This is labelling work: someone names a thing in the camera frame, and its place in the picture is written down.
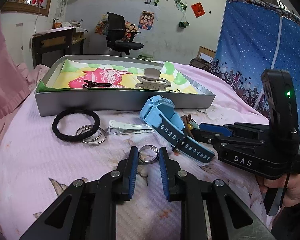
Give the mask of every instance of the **black strap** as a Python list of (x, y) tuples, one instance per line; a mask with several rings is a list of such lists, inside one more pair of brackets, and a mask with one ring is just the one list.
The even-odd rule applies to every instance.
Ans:
[[(63, 134), (58, 130), (58, 123), (63, 117), (65, 117), (66, 115), (69, 115), (69, 114), (86, 114), (86, 115), (90, 115), (94, 119), (94, 125), (89, 131), (78, 134), (78, 135)], [(52, 123), (53, 133), (60, 140), (66, 141), (66, 142), (81, 142), (84, 139), (86, 139), (88, 137), (91, 137), (93, 134), (95, 134), (98, 131), (99, 127), (100, 127), (100, 119), (99, 119), (99, 116), (95, 112), (93, 112), (91, 110), (74, 109), (74, 108), (69, 108), (69, 109), (61, 112), (60, 114), (58, 114), (55, 117), (55, 119), (53, 120), (53, 123)]]

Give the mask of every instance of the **blue watch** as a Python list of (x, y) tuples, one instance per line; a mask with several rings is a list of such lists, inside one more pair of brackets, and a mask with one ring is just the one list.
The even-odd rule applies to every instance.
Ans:
[(179, 114), (174, 110), (171, 100), (159, 95), (150, 98), (140, 111), (140, 117), (173, 147), (177, 146), (180, 151), (194, 159), (209, 163), (214, 157), (211, 150), (184, 135), (182, 129), (185, 126)]

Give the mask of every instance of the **red paper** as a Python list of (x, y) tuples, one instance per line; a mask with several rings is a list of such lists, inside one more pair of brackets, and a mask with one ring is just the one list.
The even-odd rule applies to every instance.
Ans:
[(203, 9), (203, 7), (202, 7), (202, 5), (201, 5), (200, 2), (191, 5), (191, 8), (192, 8), (192, 10), (193, 10), (193, 12), (194, 12), (194, 15), (195, 15), (197, 18), (205, 14), (204, 9)]

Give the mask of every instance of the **pink bedsheet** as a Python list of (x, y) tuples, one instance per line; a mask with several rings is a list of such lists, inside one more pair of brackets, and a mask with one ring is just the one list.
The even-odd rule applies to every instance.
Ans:
[[(260, 113), (245, 104), (218, 77), (203, 70), (175, 64), (175, 67), (212, 91), (216, 98), (209, 109), (183, 109), (197, 123), (227, 124), (250, 122), (268, 124)], [(138, 112), (98, 111), (101, 127), (110, 120), (141, 124)], [(232, 190), (266, 223), (262, 197), (254, 175), (220, 162), (209, 165), (174, 154), (157, 133), (109, 136), (100, 146), (68, 143), (54, 136), (54, 116), (40, 117), (32, 93), (12, 120), (0, 146), (0, 225), (7, 240), (19, 239), (63, 190), (77, 178), (99, 179), (126, 158), (131, 146), (165, 146), (170, 158), (198, 179), (224, 180)], [(74, 114), (63, 118), (60, 131), (74, 134), (89, 117)], [(117, 239), (179, 239), (180, 203), (165, 200), (159, 164), (139, 165), (133, 199), (117, 207)]]

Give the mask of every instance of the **blue wardrobe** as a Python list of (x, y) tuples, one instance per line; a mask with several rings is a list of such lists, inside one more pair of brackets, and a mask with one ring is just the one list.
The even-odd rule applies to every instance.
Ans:
[(260, 79), (266, 68), (290, 72), (300, 130), (300, 18), (260, 0), (227, 0), (210, 72), (268, 118)]

